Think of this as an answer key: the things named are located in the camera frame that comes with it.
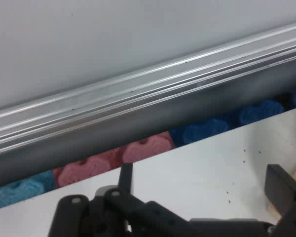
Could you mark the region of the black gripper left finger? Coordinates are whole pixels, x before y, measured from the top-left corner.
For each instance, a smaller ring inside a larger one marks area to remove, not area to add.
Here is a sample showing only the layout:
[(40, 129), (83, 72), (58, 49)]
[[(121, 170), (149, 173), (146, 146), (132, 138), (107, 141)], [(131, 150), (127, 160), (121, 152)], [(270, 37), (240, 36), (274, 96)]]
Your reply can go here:
[(69, 195), (59, 200), (50, 237), (193, 237), (191, 223), (160, 204), (131, 194), (133, 164), (121, 167), (118, 184), (98, 189), (89, 200)]

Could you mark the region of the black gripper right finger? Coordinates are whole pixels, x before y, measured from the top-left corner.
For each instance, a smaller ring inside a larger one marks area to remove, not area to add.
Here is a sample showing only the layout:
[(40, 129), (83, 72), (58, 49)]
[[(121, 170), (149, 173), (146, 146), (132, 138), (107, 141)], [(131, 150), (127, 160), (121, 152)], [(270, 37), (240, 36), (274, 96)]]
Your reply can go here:
[(264, 193), (281, 215), (270, 231), (271, 237), (296, 237), (296, 180), (280, 165), (266, 168)]

